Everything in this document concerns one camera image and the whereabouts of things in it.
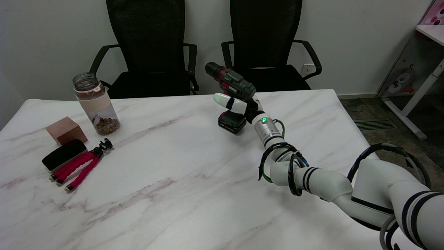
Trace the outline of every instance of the cordless drill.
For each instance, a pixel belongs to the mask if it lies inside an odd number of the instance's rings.
[[[219,82],[219,87],[224,91],[224,94],[246,103],[254,102],[252,98],[256,93],[256,88],[234,70],[210,62],[206,64],[205,72]],[[246,119],[243,114],[230,111],[233,102],[234,99],[232,102],[228,102],[226,106],[228,110],[219,116],[218,124],[231,133],[237,134],[245,126]]]

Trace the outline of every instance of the glass jar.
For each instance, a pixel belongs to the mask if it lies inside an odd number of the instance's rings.
[[[110,97],[93,73],[78,74],[72,79],[77,100],[99,135],[109,135],[120,129],[120,121]]]

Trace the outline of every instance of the white robotic arm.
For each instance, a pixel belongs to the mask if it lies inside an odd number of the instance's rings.
[[[231,111],[244,113],[247,104],[224,94],[215,94],[214,100],[223,107],[231,106]],[[375,159],[364,159],[370,154],[366,150],[353,166],[349,177],[318,167],[310,167],[302,155],[287,144],[270,115],[260,112],[252,120],[252,125],[261,139],[266,153],[265,158],[274,162],[270,166],[270,177],[263,176],[278,186],[290,186],[295,195],[301,190],[332,202],[356,222],[370,229],[381,231],[381,246],[391,250],[391,234],[399,227],[417,246],[428,250],[444,249],[444,195],[432,192],[404,168]],[[402,151],[390,144],[379,145],[390,151]],[[411,165],[416,165],[405,155]],[[356,184],[351,179],[357,168]],[[388,231],[388,240],[384,235]]]

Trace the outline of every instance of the robot finger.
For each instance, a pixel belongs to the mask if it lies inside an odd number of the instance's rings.
[[[233,113],[244,114],[247,108],[247,103],[234,97],[224,95],[222,93],[215,93],[213,100],[224,108],[229,109]]]
[[[259,111],[264,111],[264,108],[262,107],[261,102],[259,102],[259,98],[256,95],[253,95],[252,99],[258,104],[258,107],[259,107],[258,110]]]

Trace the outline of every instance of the mesh backrest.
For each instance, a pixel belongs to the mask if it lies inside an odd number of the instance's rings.
[[[234,66],[287,64],[301,17],[302,0],[231,0]]]
[[[107,8],[128,71],[185,70],[184,0],[107,0]]]

